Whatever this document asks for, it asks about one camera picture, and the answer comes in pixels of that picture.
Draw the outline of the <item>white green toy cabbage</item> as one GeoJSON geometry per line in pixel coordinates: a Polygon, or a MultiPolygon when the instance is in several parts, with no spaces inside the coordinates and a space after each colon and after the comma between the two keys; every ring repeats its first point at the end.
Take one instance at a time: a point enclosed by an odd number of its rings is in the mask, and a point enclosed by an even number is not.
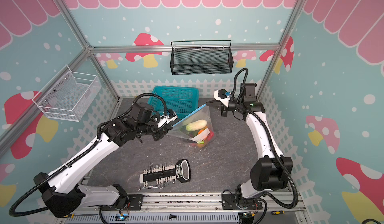
{"type": "Polygon", "coordinates": [[[205,128],[207,126],[207,123],[208,122],[206,120],[198,120],[198,121],[189,123],[185,126],[182,126],[181,130],[183,132],[186,132],[186,133],[199,131],[199,130],[202,130],[203,128],[205,128]]]}

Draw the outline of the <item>clear zip top bag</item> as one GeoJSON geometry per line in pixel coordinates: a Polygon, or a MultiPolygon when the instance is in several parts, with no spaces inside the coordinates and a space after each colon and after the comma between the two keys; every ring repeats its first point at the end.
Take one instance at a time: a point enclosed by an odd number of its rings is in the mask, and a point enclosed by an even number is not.
{"type": "Polygon", "coordinates": [[[215,138],[210,108],[204,104],[181,121],[173,125],[168,132],[172,137],[183,139],[192,147],[204,148],[215,138]]]}

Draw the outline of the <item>red toy pepper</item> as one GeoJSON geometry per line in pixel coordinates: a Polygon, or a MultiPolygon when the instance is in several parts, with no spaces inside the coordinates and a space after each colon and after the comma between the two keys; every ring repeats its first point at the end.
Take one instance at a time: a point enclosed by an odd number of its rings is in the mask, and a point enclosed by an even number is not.
{"type": "Polygon", "coordinates": [[[206,138],[206,141],[210,141],[214,136],[215,136],[215,134],[213,132],[210,132],[206,138]]]}

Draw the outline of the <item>teal plastic basket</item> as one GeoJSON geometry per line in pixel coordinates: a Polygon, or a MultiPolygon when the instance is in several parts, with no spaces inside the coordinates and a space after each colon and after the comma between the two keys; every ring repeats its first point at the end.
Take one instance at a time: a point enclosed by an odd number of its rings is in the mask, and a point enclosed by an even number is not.
{"type": "Polygon", "coordinates": [[[192,87],[156,86],[152,94],[164,99],[167,109],[172,109],[183,119],[198,108],[199,90],[192,87]]]}

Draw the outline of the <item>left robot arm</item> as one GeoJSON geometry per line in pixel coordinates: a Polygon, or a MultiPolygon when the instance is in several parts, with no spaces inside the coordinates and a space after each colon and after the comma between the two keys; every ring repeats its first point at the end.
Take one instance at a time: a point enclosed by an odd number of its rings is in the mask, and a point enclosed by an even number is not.
{"type": "Polygon", "coordinates": [[[97,136],[65,164],[50,172],[35,176],[35,186],[23,194],[10,207],[11,217],[23,217],[43,211],[50,211],[57,218],[64,218],[83,207],[108,206],[122,210],[130,203],[127,192],[121,185],[87,187],[80,180],[99,162],[128,141],[137,137],[152,135],[157,141],[172,129],[167,116],[154,126],[138,124],[132,127],[127,121],[113,119],[98,125],[97,136]],[[45,207],[18,212],[17,207],[35,191],[40,191],[45,207]]]}

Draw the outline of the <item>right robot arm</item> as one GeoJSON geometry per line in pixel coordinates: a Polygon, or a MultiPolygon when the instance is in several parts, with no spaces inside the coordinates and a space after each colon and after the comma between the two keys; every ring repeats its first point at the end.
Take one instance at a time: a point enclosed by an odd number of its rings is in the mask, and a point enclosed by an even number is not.
{"type": "Polygon", "coordinates": [[[221,100],[211,100],[206,105],[219,109],[223,117],[226,117],[229,111],[242,114],[256,144],[258,160],[251,169],[250,179],[238,185],[236,204],[240,208],[245,208],[250,201],[268,196],[285,209],[295,208],[299,202],[299,194],[291,177],[293,160],[284,156],[277,146],[268,126],[264,106],[260,102],[237,104],[232,100],[229,101],[228,106],[225,106],[221,100]],[[289,204],[278,200],[270,193],[270,190],[277,191],[288,185],[293,192],[293,200],[289,204]]]}

